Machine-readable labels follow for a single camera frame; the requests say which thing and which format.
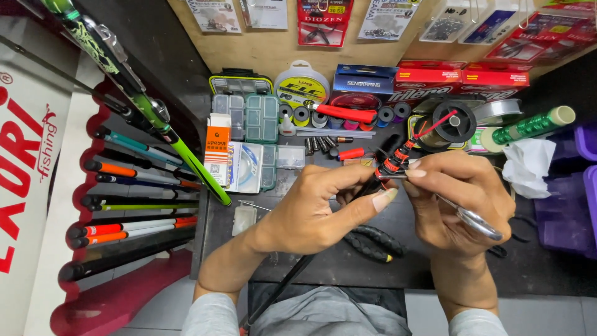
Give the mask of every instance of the fishing rod blank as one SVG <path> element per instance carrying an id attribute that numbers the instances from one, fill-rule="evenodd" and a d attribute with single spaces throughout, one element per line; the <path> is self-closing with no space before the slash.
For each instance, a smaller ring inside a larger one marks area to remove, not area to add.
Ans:
<path id="1" fill-rule="evenodd" d="M 173 249 L 177 246 L 187 243 L 195 236 L 195 230 L 189 230 L 188 234 L 185 234 L 181 238 L 176 238 L 166 242 L 160 242 L 144 248 L 136 249 L 120 253 L 117 255 L 91 260 L 87 262 L 73 262 L 62 266 L 58 273 L 58 278 L 64 281 L 77 281 L 90 277 L 97 273 L 101 273 L 113 268 L 128 264 L 129 262 L 137 261 L 148 256 L 152 256 L 162 251 Z"/>
<path id="2" fill-rule="evenodd" d="M 122 205 L 122 204 L 184 204 L 184 203 L 195 203 L 196 200 L 177 200 L 171 198 L 149 198 L 149 197 L 127 197 L 127 196 L 116 196 L 116 195 L 95 195 L 88 194 L 81 198 L 82 206 L 90 205 Z"/>
<path id="3" fill-rule="evenodd" d="M 73 236 L 75 237 L 71 237 L 70 231 L 67 233 L 67 236 L 69 236 L 70 239 L 77 239 L 84 237 L 102 236 L 105 234 L 118 233 L 121 231 L 141 230 L 142 228 L 163 227 L 164 225 L 172 225 L 187 222 L 197 222 L 197 217 L 195 216 L 182 218 L 166 218 L 157 219 L 154 221 L 141 221 L 82 227 L 78 228 L 78 230 L 73 232 Z"/>
<path id="4" fill-rule="evenodd" d="M 8 48 L 13 50 L 15 53 L 21 54 L 24 57 L 27 57 L 29 60 L 32 60 L 33 62 L 43 66 L 45 69 L 48 69 L 49 71 L 62 77 L 66 81 L 68 81 L 74 85 L 77 85 L 78 87 L 82 88 L 83 90 L 89 92 L 90 95 L 100 99 L 106 105 L 106 107 L 108 107 L 108 109 L 110 109 L 112 112 L 114 112 L 114 113 L 118 114 L 120 117 L 122 117 L 127 122 L 127 124 L 137 128 L 139 130 L 142 130 L 146 133 L 149 133 L 150 135 L 156 137 L 156 139 L 158 139 L 160 141 L 164 141 L 164 139 L 161 138 L 161 136 L 157 137 L 157 135 L 159 135 L 159 132 L 153 127 L 153 125 L 151 125 L 149 120 L 145 119 L 145 117 L 143 116 L 143 114 L 141 114 L 141 112 L 132 110 L 126 106 L 122 106 L 119 102 L 115 101 L 114 99 L 112 99 L 108 96 L 105 96 L 105 95 L 99 93 L 97 90 L 94 90 L 93 88 L 85 85 L 84 83 L 77 80 L 75 77 L 70 76 L 69 74 L 65 73 L 64 71 L 60 70 L 59 68 L 48 63 L 44 59 L 31 53 L 29 50 L 23 48 L 23 46 L 10 41 L 9 39 L 7 39 L 4 36 L 0 36 L 0 43 L 6 45 Z"/>
<path id="5" fill-rule="evenodd" d="M 169 153 L 160 151 L 157 148 L 151 147 L 139 141 L 133 140 L 122 134 L 113 132 L 105 126 L 99 126 L 97 130 L 93 133 L 93 136 L 97 139 L 103 139 L 105 141 L 114 143 L 115 145 L 128 148 L 134 152 L 145 155 L 147 157 L 151 157 L 156 160 L 172 164 L 173 166 L 177 166 L 179 168 L 185 168 L 190 170 L 190 168 L 188 168 L 186 164 L 183 162 L 183 160 L 181 160 L 180 158 L 177 158 Z"/>
<path id="6" fill-rule="evenodd" d="M 199 207 L 199 201 L 197 203 L 180 203 L 180 204 L 102 204 L 102 205 L 89 205 L 87 210 L 89 211 L 117 211 L 117 210 L 151 210 L 151 209 L 194 209 Z"/>
<path id="7" fill-rule="evenodd" d="M 93 236 L 104 232 L 101 227 L 110 225 L 124 225 L 138 222 L 152 222 L 156 226 L 161 225 L 160 221 L 170 219 L 181 219 L 184 221 L 192 217 L 192 213 L 168 213 L 163 215 L 148 215 L 148 216 L 129 216 L 129 217 L 111 217 L 111 218 L 97 218 L 92 219 L 85 224 L 84 227 L 71 227 L 66 231 L 66 236 L 70 239 Z"/>
<path id="8" fill-rule="evenodd" d="M 112 176 L 112 175 L 106 175 L 106 174 L 97 174 L 96 181 L 102 182 L 102 183 L 116 183 L 116 184 L 122 184 L 122 185 L 143 185 L 146 187 L 179 190 L 179 191 L 184 191 L 186 193 L 198 193 L 199 192 L 198 189 L 183 187 L 180 185 L 141 181 L 141 180 L 134 179 L 134 178 L 126 178 L 123 176 Z"/>
<path id="9" fill-rule="evenodd" d="M 195 189 L 201 189 L 201 185 L 188 182 L 188 181 L 181 181 L 175 178 L 167 178 L 165 176 L 154 175 L 150 173 L 138 172 L 134 169 L 124 168 L 121 166 L 116 166 L 115 164 L 109 163 L 102 163 L 99 161 L 95 161 L 93 159 L 89 159 L 85 161 L 83 164 L 83 168 L 90 170 L 92 172 L 102 172 L 112 175 L 120 175 L 126 176 L 129 178 L 136 178 L 139 180 L 149 181 L 149 182 L 162 182 L 162 183 L 169 183 L 174 185 L 182 185 L 184 187 L 190 187 Z"/>
<path id="10" fill-rule="evenodd" d="M 80 248 L 84 248 L 88 245 L 113 242 L 114 240 L 138 237 L 138 236 L 143 236 L 145 234 L 173 230 L 175 228 L 190 227 L 195 224 L 196 224 L 196 221 L 181 222 L 181 223 L 177 223 L 177 224 L 162 225 L 160 227 L 149 227 L 149 228 L 142 228 L 139 230 L 122 231 L 122 232 L 117 232 L 117 233 L 104 234 L 101 236 L 92 236 L 89 238 L 87 238 L 87 237 L 77 238 L 77 239 L 73 239 L 70 241 L 70 247 L 72 247 L 73 249 L 80 249 Z"/>
<path id="11" fill-rule="evenodd" d="M 197 176 L 195 176 L 195 175 L 183 173 L 179 170 L 169 170 L 166 168 L 162 168 L 162 167 L 154 165 L 153 162 L 151 162 L 150 160 L 147 160 L 145 158 L 135 157 L 135 156 L 127 154 L 127 153 L 115 151 L 114 149 L 111 149 L 111 148 L 104 148 L 101 152 L 97 153 L 97 155 L 99 155 L 101 157 L 109 158 L 110 160 L 114 160 L 114 161 L 130 163 L 130 164 L 133 164 L 133 165 L 143 168 L 143 169 L 154 168 L 157 170 L 161 170 L 163 172 L 168 172 L 168 173 L 171 173 L 172 175 L 174 175 L 175 178 L 183 178 L 183 179 L 189 180 L 189 181 L 197 181 Z"/>
<path id="12" fill-rule="evenodd" d="M 199 162 L 193 152 L 170 126 L 170 114 L 166 105 L 149 97 L 145 86 L 127 63 L 128 55 L 116 35 L 105 25 L 96 24 L 90 17 L 82 16 L 71 0 L 41 0 L 64 28 L 117 84 L 118 88 L 135 104 L 137 109 L 160 132 L 164 140 L 174 148 L 216 199 L 225 206 L 232 203 L 216 179 Z"/>

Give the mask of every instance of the price label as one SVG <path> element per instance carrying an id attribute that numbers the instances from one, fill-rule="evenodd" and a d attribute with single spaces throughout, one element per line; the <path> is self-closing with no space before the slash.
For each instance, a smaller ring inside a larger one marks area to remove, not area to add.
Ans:
<path id="1" fill-rule="evenodd" d="M 570 30 L 570 27 L 567 26 L 554 26 L 553 28 L 549 29 L 551 33 L 565 33 Z"/>
<path id="2" fill-rule="evenodd" d="M 344 10 L 346 7 L 344 6 L 330 6 L 328 8 L 328 13 L 330 14 L 344 14 Z"/>

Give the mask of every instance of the scissors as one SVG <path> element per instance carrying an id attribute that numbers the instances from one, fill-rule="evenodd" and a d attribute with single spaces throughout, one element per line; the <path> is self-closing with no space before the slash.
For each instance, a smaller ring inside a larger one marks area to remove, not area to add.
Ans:
<path id="1" fill-rule="evenodd" d="M 379 176 L 379 178 L 380 179 L 404 180 L 404 179 L 407 179 L 408 176 L 396 174 L 396 175 L 383 175 L 383 176 Z M 437 196 L 439 198 L 441 198 L 444 202 L 448 203 L 449 205 L 451 205 L 453 208 L 456 209 L 456 216 L 458 216 L 458 218 L 460 218 L 463 222 L 465 222 L 468 226 L 472 227 L 476 231 L 479 231 L 485 237 L 488 237 L 497 242 L 499 242 L 504 237 L 501 232 L 499 232 L 494 227 L 492 227 L 491 224 L 489 224 L 486 220 L 481 218 L 481 216 L 477 215 L 475 212 L 467 210 L 467 209 L 455 204 L 454 202 L 447 200 L 445 197 L 442 197 L 440 195 L 437 195 Z"/>

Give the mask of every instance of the red cylinder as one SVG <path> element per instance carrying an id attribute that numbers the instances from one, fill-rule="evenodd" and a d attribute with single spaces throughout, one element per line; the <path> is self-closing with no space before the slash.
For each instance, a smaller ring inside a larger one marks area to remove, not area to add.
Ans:
<path id="1" fill-rule="evenodd" d="M 340 152 L 338 154 L 338 161 L 344 161 L 355 157 L 362 157 L 363 155 L 365 155 L 365 150 L 363 148 L 355 148 L 349 151 Z"/>

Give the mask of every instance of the green fishing rod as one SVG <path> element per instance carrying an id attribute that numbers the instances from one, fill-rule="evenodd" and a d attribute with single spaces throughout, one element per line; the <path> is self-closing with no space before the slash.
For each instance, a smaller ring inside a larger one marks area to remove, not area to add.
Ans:
<path id="1" fill-rule="evenodd" d="M 225 206 L 230 205 L 232 201 L 224 188 L 211 176 L 170 126 L 170 115 L 165 104 L 145 93 L 145 86 L 128 65 L 128 55 L 116 39 L 116 35 L 105 25 L 97 25 L 90 17 L 81 15 L 70 0 L 40 1 L 62 22 L 64 28 L 70 32 L 83 50 L 110 76 L 164 140 L 180 154 L 184 162 L 201 178 L 217 199 Z"/>

